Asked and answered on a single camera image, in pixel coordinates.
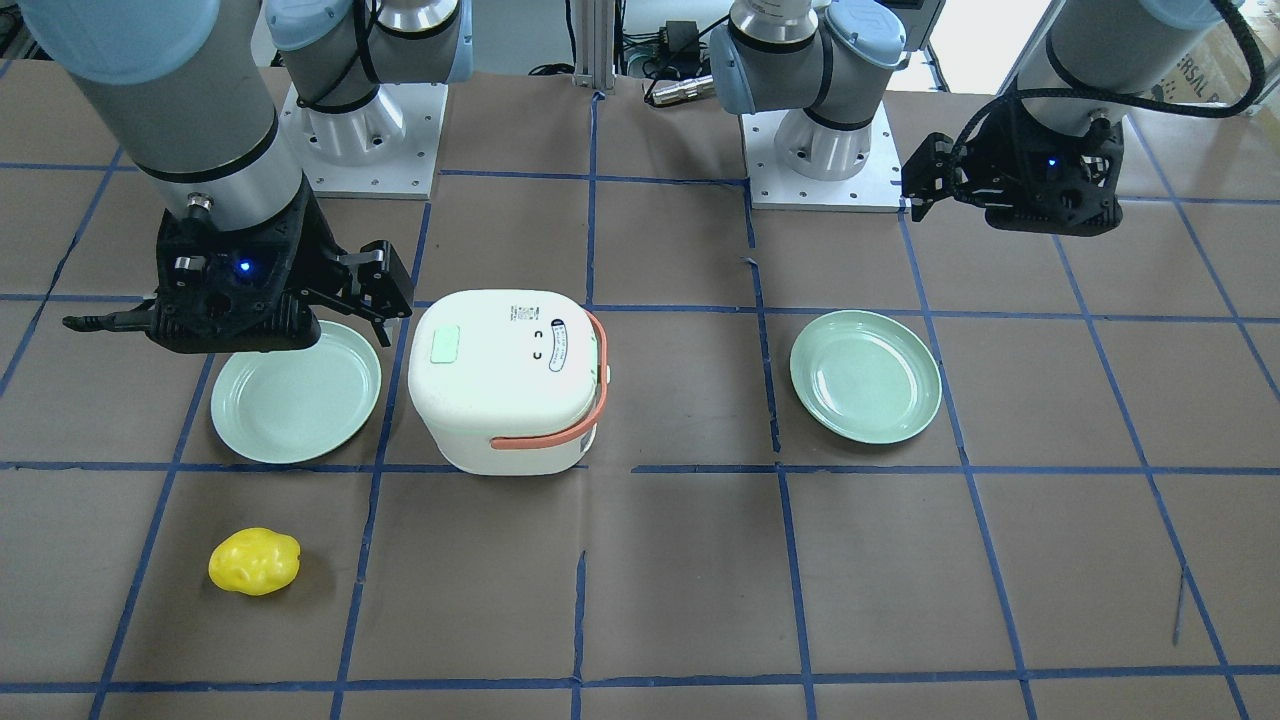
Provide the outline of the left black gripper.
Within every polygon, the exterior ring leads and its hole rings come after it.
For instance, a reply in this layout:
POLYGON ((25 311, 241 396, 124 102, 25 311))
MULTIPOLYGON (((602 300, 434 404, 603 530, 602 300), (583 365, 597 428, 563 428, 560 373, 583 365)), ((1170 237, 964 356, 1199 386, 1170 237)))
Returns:
POLYGON ((955 168, 954 147, 951 136, 928 133, 902 164, 911 222, 954 197, 982 208, 987 224, 1001 231, 1096 237, 1123 222, 1116 191, 1124 131, 1107 117, 1065 135, 1007 102, 956 145, 955 168))

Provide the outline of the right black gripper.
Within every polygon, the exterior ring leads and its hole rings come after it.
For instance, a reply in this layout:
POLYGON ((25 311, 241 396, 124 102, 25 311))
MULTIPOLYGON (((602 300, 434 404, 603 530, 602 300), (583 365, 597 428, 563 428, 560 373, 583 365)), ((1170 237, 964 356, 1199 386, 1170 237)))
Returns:
POLYGON ((64 316, 76 332, 142 332, 177 354, 292 351, 321 334, 311 306, 339 299, 370 322, 381 347, 412 315, 413 281, 390 241, 347 252, 307 183, 265 222, 238 231, 212 224, 212 205, 165 211, 155 246, 157 287, 138 306, 64 316))

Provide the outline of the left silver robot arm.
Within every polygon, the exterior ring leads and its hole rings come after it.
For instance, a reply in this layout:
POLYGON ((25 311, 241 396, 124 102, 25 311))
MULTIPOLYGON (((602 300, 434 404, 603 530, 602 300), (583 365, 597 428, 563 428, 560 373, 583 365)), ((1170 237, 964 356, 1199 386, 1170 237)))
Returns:
MULTIPOLYGON (((790 169, 817 181, 859 172, 905 50, 904 23, 877 1, 832 1, 820 10, 809 1, 736 1, 709 38, 722 108, 782 111, 774 146, 790 169)), ((952 199, 982 209, 1001 231, 1107 233, 1123 220, 1116 192, 1130 109, 1235 117, 1265 79, 1265 56, 1236 1, 1065 1, 1005 92, 955 136, 925 136, 902 164, 902 200, 915 222, 952 199), (1249 72, 1243 95, 1230 104, 1151 97, 1217 26, 1228 27, 1249 72)))

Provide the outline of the green plate near right arm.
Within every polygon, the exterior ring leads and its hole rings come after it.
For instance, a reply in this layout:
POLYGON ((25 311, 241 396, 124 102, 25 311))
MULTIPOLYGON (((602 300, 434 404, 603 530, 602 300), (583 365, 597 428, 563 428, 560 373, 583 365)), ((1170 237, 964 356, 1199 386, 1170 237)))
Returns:
POLYGON ((223 365, 210 415, 229 450, 256 462, 302 462, 365 427, 381 392, 379 354, 347 325, 320 328, 308 348, 239 352, 223 365))

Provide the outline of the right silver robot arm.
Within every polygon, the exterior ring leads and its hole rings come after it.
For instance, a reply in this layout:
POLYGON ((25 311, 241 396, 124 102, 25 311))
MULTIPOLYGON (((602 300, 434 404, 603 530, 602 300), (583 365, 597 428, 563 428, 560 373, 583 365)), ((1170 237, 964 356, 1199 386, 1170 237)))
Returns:
POLYGON ((302 135, 337 165, 407 140, 390 85, 474 70, 468 1, 23 1, 24 22, 161 195, 156 290, 138 306, 65 316, 81 333, 141 332, 178 354, 310 348, 315 306, 370 323, 412 313, 392 243, 334 238, 250 38, 268 20, 302 135))

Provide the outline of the green plate near left arm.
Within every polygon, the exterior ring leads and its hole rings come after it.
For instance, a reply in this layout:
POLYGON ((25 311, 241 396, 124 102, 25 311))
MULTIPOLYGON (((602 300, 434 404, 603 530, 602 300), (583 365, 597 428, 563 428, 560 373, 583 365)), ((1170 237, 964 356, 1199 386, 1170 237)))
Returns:
POLYGON ((812 418, 864 445, 919 436, 942 402, 940 365, 925 343, 902 323, 864 310, 806 323, 791 347, 788 374, 812 418))

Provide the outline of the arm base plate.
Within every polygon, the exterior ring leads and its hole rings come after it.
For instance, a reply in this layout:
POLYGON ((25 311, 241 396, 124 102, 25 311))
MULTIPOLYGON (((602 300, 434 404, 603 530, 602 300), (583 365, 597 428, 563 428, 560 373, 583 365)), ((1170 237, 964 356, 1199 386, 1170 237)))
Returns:
POLYGON ((383 85, 364 108, 326 114, 292 87, 280 132, 319 197, 428 201, 448 97, 445 85, 383 85))
POLYGON ((751 205, 788 211, 896 213, 901 163, 886 106, 852 141, 826 141, 826 128, 809 140, 786 111, 741 115, 742 150, 751 205))

